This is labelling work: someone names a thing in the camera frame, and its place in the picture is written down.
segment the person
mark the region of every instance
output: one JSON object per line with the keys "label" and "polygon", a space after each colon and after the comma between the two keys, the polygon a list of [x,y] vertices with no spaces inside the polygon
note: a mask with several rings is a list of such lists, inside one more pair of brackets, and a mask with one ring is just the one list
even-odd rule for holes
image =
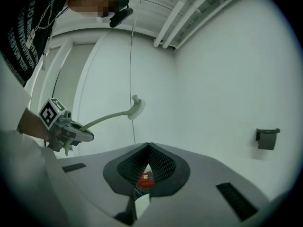
{"label": "person", "polygon": [[[128,5],[129,0],[14,0],[3,9],[0,31],[2,56],[22,86],[33,74],[64,6],[83,14],[106,17]],[[20,132],[49,142],[49,132],[38,116],[26,109],[18,125]]]}

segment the black t-shirt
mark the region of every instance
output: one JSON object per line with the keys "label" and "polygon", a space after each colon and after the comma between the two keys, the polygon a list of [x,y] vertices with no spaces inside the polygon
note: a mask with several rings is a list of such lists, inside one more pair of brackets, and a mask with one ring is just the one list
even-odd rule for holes
{"label": "black t-shirt", "polygon": [[[40,26],[48,25],[63,9],[66,0],[54,0],[52,14],[48,8]],[[2,24],[0,29],[0,50],[21,85],[25,85],[32,76],[36,65],[45,49],[48,36],[51,34],[53,23],[46,29],[35,32],[32,45],[26,42],[31,36],[32,29],[39,24],[42,14],[51,0],[10,0],[10,6],[1,0]]]}

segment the black vent slot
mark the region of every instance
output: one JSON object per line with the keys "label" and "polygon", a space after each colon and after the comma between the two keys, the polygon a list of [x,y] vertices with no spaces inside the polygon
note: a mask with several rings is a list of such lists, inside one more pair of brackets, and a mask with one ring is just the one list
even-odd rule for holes
{"label": "black vent slot", "polygon": [[84,167],[86,167],[85,164],[77,163],[77,164],[70,165],[70,166],[63,166],[62,169],[63,169],[64,172],[72,172],[72,171],[75,171],[75,170],[78,170],[78,169],[81,169],[81,168],[84,168]]}
{"label": "black vent slot", "polygon": [[176,163],[153,147],[149,147],[149,150],[148,162],[152,168],[155,184],[158,184],[174,174]]}
{"label": "black vent slot", "polygon": [[149,147],[145,147],[127,160],[122,161],[118,165],[118,173],[135,186],[147,167],[148,154]]}
{"label": "black vent slot", "polygon": [[241,221],[248,219],[257,212],[230,183],[222,183],[216,186]]}

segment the necklace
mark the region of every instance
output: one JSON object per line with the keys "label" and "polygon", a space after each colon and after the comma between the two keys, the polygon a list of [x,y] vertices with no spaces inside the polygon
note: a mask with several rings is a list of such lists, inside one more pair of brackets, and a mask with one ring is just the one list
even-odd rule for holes
{"label": "necklace", "polygon": [[[34,40],[34,37],[36,35],[36,31],[38,29],[46,29],[48,28],[55,20],[56,20],[56,17],[50,22],[50,19],[51,19],[51,16],[52,16],[52,13],[53,13],[53,3],[54,3],[55,0],[51,0],[46,8],[46,10],[44,11],[44,13],[42,14],[41,18],[40,18],[40,21],[38,23],[38,25],[36,26],[36,28],[32,29],[31,31],[31,34],[30,36],[28,37],[27,39],[27,42],[26,42],[26,46],[27,48],[29,49],[32,44],[33,44],[33,40]],[[49,14],[49,17],[48,17],[48,21],[47,21],[47,25],[44,26],[44,27],[40,27],[40,24],[41,24],[41,21],[42,19],[44,18],[44,16],[46,15],[46,12],[48,11],[49,7],[51,8],[51,11],[50,11],[50,14]]]}

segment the ceiling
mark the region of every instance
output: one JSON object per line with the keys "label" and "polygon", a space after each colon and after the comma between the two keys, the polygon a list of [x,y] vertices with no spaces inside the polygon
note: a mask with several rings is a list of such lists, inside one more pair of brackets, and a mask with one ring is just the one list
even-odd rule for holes
{"label": "ceiling", "polygon": [[[134,13],[115,29],[132,30],[136,15],[138,14],[134,31],[157,37],[178,0],[142,0],[141,4],[140,1],[141,0],[130,0],[129,6],[134,10]],[[187,1],[163,37],[164,41],[194,1],[195,0]],[[176,47],[188,29],[195,26],[195,23],[200,21],[206,14],[209,14],[210,11],[213,11],[219,5],[220,0],[206,0],[198,8],[200,12],[194,12],[183,25],[170,43],[170,46]],[[69,9],[58,18],[54,35],[86,28],[109,28],[109,22],[110,20],[108,18],[87,17]]]}

